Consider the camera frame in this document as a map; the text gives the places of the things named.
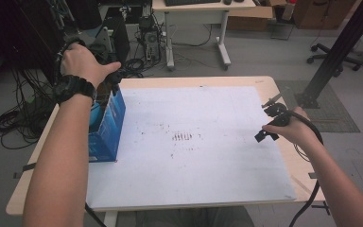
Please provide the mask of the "black keyboard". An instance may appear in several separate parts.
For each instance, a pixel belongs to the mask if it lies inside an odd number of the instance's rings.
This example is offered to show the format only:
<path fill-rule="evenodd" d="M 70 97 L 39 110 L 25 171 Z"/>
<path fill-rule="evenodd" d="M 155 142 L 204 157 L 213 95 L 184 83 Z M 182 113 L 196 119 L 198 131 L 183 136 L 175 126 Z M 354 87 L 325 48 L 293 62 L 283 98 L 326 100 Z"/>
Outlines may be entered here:
<path fill-rule="evenodd" d="M 167 7 L 219 3 L 221 0 L 164 0 Z"/>

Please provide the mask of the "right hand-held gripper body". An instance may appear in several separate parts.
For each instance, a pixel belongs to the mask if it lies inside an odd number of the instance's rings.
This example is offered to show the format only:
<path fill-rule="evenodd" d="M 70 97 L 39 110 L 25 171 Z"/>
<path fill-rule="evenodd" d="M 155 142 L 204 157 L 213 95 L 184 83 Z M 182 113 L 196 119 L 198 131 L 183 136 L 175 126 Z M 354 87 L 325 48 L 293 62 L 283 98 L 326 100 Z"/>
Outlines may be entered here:
<path fill-rule="evenodd" d="M 287 126 L 292 116 L 290 110 L 282 103 L 271 104 L 264 109 L 264 112 L 272 117 L 269 124 L 277 127 Z"/>

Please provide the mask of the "flat brown cardboard box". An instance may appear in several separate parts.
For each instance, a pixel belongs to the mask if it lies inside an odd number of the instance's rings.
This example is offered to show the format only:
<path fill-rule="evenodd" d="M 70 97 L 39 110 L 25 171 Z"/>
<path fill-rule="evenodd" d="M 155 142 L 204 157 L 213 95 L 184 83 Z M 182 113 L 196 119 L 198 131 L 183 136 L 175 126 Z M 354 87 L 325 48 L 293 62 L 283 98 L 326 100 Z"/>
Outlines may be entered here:
<path fill-rule="evenodd" d="M 254 7 L 250 9 L 231 10 L 228 16 L 229 30 L 262 31 L 273 18 L 272 7 Z"/>

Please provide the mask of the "person's right hand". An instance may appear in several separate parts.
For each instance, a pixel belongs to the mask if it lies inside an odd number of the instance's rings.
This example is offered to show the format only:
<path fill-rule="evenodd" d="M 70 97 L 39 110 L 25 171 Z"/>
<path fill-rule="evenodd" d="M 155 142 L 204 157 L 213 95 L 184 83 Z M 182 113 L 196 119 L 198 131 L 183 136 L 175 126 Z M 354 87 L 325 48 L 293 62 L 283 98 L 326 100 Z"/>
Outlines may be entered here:
<path fill-rule="evenodd" d="M 321 145 L 316 134 L 296 117 L 291 117 L 287 126 L 264 125 L 262 129 L 267 132 L 282 135 L 286 140 L 298 145 L 304 151 Z"/>

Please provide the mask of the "blue rounded item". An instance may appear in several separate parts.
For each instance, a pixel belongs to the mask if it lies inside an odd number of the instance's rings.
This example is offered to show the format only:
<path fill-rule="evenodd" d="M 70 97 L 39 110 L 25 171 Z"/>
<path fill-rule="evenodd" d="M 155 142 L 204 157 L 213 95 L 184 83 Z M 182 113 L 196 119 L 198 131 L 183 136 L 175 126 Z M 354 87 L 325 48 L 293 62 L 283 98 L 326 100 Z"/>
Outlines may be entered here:
<path fill-rule="evenodd" d="M 96 131 L 102 119 L 101 106 L 96 102 L 91 109 L 89 131 Z"/>

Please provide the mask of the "black metal post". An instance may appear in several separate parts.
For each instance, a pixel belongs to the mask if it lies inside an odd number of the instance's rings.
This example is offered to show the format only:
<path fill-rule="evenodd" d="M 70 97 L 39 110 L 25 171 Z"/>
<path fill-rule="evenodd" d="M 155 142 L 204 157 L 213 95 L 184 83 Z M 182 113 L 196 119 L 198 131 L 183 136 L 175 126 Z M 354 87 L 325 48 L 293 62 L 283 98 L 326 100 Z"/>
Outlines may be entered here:
<path fill-rule="evenodd" d="M 337 37 L 337 40 L 321 63 L 314 77 L 300 94 L 295 95 L 298 106 L 302 108 L 319 107 L 317 98 L 320 96 L 321 91 L 334 76 L 337 68 L 343 63 L 343 60 L 348 56 L 362 35 L 363 0 Z"/>

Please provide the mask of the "person's left hand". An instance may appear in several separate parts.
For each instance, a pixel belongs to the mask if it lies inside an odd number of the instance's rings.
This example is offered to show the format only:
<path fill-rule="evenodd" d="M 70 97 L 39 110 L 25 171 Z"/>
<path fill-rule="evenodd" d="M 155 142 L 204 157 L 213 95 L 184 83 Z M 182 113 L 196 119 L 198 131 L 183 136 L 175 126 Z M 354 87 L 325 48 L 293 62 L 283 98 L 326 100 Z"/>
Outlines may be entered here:
<path fill-rule="evenodd" d="M 64 75 L 79 76 L 97 88 L 110 73 L 117 71 L 120 67 L 121 63 L 118 61 L 100 64 L 85 46 L 71 44 L 64 51 L 60 69 Z"/>

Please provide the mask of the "grey floor mat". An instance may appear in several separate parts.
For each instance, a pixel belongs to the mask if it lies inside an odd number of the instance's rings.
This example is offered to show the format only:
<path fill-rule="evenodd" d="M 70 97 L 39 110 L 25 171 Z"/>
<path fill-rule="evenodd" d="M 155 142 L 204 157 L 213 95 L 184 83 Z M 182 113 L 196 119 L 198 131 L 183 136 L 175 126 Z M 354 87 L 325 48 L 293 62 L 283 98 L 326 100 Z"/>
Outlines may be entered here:
<path fill-rule="evenodd" d="M 295 94 L 301 93 L 307 84 L 307 80 L 276 80 L 289 109 L 298 105 Z M 305 111 L 320 132 L 360 132 L 330 85 L 324 87 L 317 102 L 318 108 L 305 108 Z"/>

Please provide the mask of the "blue cardboard box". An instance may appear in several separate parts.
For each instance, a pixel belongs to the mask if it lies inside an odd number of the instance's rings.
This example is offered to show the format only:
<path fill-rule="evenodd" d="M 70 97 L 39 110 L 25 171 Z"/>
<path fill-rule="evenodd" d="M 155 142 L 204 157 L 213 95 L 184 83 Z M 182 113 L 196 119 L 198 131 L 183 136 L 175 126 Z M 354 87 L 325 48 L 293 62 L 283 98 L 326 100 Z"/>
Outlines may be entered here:
<path fill-rule="evenodd" d="M 102 119 L 99 128 L 96 131 L 89 131 L 88 134 L 90 163 L 116 160 L 126 113 L 126 104 L 121 90 L 116 96 L 110 92 L 106 107 L 100 106 Z"/>

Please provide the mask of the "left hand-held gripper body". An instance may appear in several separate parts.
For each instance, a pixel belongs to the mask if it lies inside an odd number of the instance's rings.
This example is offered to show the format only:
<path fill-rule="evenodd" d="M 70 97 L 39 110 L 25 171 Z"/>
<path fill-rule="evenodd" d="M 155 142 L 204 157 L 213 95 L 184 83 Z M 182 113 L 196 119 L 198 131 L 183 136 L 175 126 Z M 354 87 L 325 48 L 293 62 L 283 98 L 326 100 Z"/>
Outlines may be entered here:
<path fill-rule="evenodd" d="M 104 79 L 104 82 L 114 88 L 121 82 L 122 78 L 123 76 L 121 73 L 112 72 Z"/>

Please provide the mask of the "computer tower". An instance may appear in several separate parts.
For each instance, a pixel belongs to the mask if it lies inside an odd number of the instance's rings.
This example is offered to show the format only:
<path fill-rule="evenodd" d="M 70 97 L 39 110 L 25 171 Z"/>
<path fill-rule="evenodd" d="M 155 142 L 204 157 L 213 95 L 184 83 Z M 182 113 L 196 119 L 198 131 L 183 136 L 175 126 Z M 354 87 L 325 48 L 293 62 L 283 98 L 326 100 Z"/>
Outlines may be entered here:
<path fill-rule="evenodd" d="M 160 58 L 159 39 L 156 30 L 144 34 L 144 46 L 147 61 L 157 61 Z"/>

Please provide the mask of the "black tape strip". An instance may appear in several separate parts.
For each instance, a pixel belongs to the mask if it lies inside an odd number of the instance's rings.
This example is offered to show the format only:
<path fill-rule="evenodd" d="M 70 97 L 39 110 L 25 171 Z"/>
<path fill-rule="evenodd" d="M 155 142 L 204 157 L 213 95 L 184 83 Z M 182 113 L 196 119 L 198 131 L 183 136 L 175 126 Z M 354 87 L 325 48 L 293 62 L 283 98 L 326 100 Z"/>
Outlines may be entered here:
<path fill-rule="evenodd" d="M 24 172 L 34 169 L 35 166 L 36 166 L 36 163 L 27 164 L 27 165 L 23 166 L 21 172 L 13 173 L 13 179 L 20 179 Z"/>

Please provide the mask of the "brown wooden cabinet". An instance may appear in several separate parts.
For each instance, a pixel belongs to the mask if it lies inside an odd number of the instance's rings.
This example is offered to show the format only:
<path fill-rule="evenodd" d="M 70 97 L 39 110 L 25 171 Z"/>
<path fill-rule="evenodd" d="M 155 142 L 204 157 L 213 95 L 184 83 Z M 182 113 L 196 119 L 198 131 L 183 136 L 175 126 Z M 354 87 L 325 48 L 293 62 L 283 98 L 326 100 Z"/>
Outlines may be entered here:
<path fill-rule="evenodd" d="M 338 29 L 356 0 L 297 0 L 293 19 L 299 29 Z"/>

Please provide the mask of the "black equipment cabinet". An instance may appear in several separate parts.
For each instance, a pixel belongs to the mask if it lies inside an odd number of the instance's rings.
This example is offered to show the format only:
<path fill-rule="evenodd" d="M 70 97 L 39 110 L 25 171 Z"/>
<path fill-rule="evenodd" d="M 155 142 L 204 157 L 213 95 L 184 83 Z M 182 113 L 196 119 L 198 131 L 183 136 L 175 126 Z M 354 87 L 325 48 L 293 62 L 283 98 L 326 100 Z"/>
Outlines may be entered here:
<path fill-rule="evenodd" d="M 0 0 L 0 50 L 19 67 L 49 76 L 62 43 L 46 0 Z"/>

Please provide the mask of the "black wristwatch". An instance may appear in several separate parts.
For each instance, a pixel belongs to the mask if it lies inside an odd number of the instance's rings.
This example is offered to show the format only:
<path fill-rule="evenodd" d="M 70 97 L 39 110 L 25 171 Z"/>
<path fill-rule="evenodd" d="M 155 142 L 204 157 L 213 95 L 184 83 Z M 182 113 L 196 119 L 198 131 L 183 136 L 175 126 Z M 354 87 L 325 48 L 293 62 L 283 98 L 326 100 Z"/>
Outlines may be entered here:
<path fill-rule="evenodd" d="M 96 88 L 88 80 L 79 76 L 66 75 L 59 78 L 53 89 L 53 95 L 57 103 L 69 100 L 74 95 L 87 96 L 95 104 Z"/>

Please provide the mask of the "white board mat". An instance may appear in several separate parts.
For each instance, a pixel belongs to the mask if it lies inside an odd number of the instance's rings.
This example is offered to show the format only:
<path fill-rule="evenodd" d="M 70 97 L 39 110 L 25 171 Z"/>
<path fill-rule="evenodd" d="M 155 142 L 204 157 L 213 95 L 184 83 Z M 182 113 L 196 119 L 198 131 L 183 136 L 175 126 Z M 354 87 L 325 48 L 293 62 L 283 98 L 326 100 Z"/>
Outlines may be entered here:
<path fill-rule="evenodd" d="M 96 210 L 296 198 L 281 151 L 255 139 L 268 123 L 252 86 L 126 89 L 115 161 L 89 167 Z"/>

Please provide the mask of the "white desk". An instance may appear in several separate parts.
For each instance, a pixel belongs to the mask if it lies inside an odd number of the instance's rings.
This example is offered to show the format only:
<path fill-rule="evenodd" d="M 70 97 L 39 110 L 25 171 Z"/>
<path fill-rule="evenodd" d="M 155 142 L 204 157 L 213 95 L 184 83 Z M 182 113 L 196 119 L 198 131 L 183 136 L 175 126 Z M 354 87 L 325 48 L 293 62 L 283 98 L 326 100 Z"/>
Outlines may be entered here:
<path fill-rule="evenodd" d="M 152 10 L 164 14 L 164 31 L 166 32 L 165 60 L 167 68 L 170 71 L 176 69 L 170 34 L 171 25 L 221 24 L 219 36 L 216 38 L 216 46 L 222 59 L 223 68 L 227 70 L 232 64 L 224 43 L 229 12 L 231 10 L 253 9 L 254 7 L 255 4 L 252 0 L 243 0 L 242 2 L 232 0 L 230 5 L 226 5 L 223 3 L 223 0 L 219 0 L 215 3 L 182 6 L 168 6 L 165 0 L 152 0 Z"/>

